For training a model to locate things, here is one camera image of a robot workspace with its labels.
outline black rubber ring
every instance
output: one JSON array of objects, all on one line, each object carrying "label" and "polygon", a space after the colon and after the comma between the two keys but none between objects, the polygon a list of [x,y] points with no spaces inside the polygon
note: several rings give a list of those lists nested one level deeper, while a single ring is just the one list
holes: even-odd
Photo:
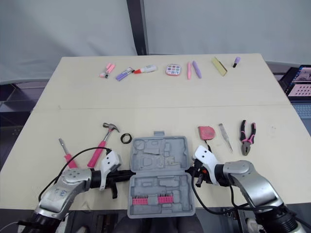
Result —
[{"label": "black rubber ring", "polygon": [[[129,137],[130,137],[130,139],[129,139],[127,142],[124,142],[124,140],[123,140],[125,136],[129,136]],[[129,133],[124,133],[124,134],[122,134],[122,136],[121,136],[121,142],[122,142],[123,144],[129,144],[131,141],[132,141],[132,136],[131,136]]]}]

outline monitor screen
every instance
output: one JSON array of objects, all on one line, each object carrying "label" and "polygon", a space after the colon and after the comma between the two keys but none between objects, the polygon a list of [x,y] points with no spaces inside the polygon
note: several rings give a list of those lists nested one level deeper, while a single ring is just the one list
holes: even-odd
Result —
[{"label": "monitor screen", "polygon": [[290,100],[311,99],[311,66],[300,66],[295,77],[285,90]]}]

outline tool case lid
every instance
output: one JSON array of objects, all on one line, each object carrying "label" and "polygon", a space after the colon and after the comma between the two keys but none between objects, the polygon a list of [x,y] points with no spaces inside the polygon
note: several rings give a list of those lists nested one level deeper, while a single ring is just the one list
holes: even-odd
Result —
[{"label": "tool case lid", "polygon": [[153,137],[133,139],[132,172],[184,171],[188,168],[189,153],[184,136],[165,136],[164,131],[154,131]]}]

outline gray tool case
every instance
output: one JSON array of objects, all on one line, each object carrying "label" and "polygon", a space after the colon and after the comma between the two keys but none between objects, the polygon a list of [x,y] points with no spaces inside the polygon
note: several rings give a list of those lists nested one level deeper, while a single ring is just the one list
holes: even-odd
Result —
[{"label": "gray tool case", "polygon": [[191,216],[195,213],[188,146],[184,136],[133,139],[129,185],[130,218]]}]

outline pliers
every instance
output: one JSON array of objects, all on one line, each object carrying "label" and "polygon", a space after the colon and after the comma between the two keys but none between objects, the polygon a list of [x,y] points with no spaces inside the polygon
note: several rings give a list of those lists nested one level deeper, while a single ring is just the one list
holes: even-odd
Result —
[{"label": "pliers", "polygon": [[256,134],[256,123],[252,123],[252,132],[248,139],[246,139],[245,135],[245,123],[246,120],[243,120],[241,124],[240,141],[242,142],[242,154],[247,156],[249,151],[251,150],[251,145],[254,143],[254,137]]}]

